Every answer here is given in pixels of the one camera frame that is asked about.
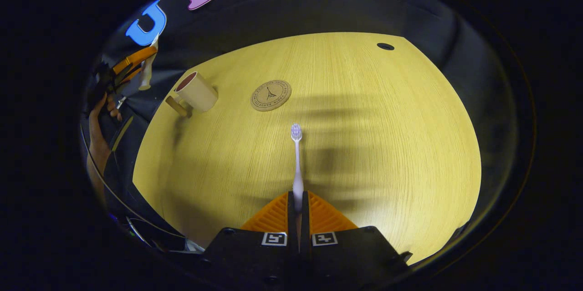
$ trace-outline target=beige mug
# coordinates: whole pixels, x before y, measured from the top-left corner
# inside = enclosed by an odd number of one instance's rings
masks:
[[[183,79],[174,91],[176,96],[168,96],[166,103],[183,117],[188,115],[188,111],[181,106],[181,100],[184,100],[196,111],[206,112],[219,99],[217,91],[197,71],[190,73]]]

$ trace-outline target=toothbrush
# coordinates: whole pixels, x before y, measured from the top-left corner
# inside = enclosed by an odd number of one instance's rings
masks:
[[[304,181],[300,170],[300,140],[302,139],[302,128],[297,123],[291,126],[291,139],[296,142],[296,176],[293,179],[293,198],[296,212],[302,211],[302,194],[304,194]]]

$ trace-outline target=wooden table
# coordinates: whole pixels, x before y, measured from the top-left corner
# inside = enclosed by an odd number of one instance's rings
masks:
[[[398,252],[413,253],[409,264],[438,251],[469,220],[481,178],[472,123],[439,69],[406,39],[292,36],[190,71],[212,83],[219,100],[191,118],[163,102],[133,182],[196,243],[207,246],[222,227],[240,227],[291,190],[292,123],[304,131],[305,188],[356,225],[377,226]],[[274,79],[291,85],[291,98],[273,111],[254,110],[252,93]]]

